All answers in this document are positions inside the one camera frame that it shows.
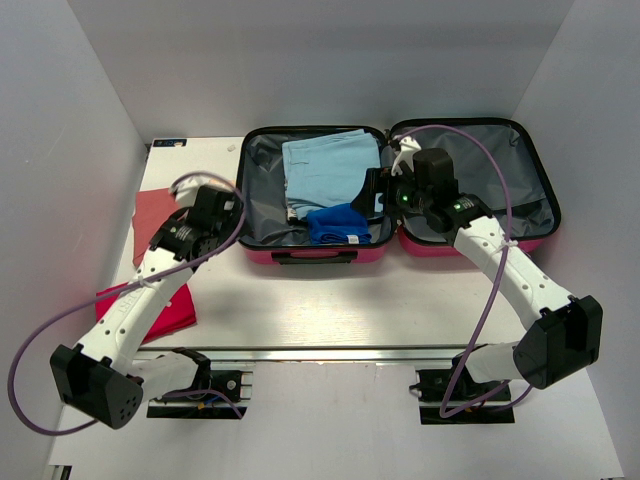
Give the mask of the salmon pink garment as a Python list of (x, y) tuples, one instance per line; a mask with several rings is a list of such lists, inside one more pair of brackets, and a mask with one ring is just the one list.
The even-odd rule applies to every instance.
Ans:
[(131, 220), (134, 238), (132, 263), (135, 267), (141, 264), (153, 235), (177, 209), (178, 205), (167, 188), (137, 193)]

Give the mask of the light blue garment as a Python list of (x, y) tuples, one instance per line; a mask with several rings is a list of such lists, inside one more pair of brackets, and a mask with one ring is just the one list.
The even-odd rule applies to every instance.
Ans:
[(362, 129), (288, 141), (282, 155), (287, 207), (300, 221), (354, 200), (366, 171), (380, 166), (378, 142)]

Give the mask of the royal blue towel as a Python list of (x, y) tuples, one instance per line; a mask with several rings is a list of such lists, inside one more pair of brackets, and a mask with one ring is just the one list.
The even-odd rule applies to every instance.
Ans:
[(312, 211), (306, 220), (313, 245), (371, 243), (367, 219), (349, 203)]

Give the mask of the bright red garment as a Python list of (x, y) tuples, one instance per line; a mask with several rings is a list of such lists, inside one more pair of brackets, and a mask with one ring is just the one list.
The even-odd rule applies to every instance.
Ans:
[[(124, 286), (121, 283), (96, 293), (96, 297), (102, 297), (107, 293)], [(115, 303), (117, 296), (101, 299), (95, 304), (96, 323), (102, 319), (109, 308)], [(171, 298), (171, 305), (166, 306), (147, 332), (142, 345), (151, 341), (173, 334), (177, 331), (191, 327), (197, 323), (196, 310), (188, 285), (183, 285)]]

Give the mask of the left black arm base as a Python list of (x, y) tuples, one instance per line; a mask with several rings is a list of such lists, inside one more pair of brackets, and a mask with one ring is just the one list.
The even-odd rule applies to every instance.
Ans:
[(241, 420), (252, 397), (253, 371), (214, 365), (195, 387), (151, 400), (146, 417), (173, 420)]

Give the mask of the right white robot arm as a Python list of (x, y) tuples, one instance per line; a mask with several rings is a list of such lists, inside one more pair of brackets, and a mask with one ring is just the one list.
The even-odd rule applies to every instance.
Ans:
[(474, 344), (454, 360), (453, 390), (472, 399), (489, 382), (524, 380), (543, 390), (599, 358), (603, 309), (551, 280), (512, 240), (488, 206), (462, 193), (453, 161), (439, 148), (399, 168), (370, 168), (351, 206), (364, 217), (382, 200), (388, 215), (423, 217), (428, 227), (494, 282), (525, 329), (515, 343)]

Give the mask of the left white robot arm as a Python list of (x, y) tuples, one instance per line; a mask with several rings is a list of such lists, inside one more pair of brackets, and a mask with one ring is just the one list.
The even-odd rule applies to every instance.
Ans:
[(199, 399), (211, 387), (210, 362), (179, 347), (137, 363), (149, 330), (198, 267), (230, 245), (243, 226), (238, 194), (213, 184), (197, 187), (151, 237), (128, 291), (118, 295), (74, 347), (60, 345), (50, 365), (61, 400), (120, 429), (152, 399)]

